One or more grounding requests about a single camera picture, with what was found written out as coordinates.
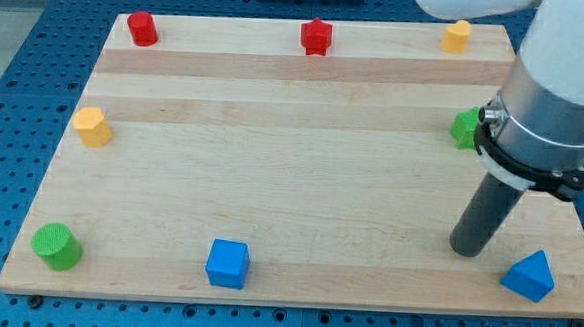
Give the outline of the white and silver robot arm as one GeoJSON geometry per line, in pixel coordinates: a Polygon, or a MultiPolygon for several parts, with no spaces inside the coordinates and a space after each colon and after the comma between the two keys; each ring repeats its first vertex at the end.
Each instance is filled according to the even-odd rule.
{"type": "Polygon", "coordinates": [[[448,20],[535,9],[502,87],[479,111],[482,189],[584,190],[584,0],[416,0],[448,20]]]}

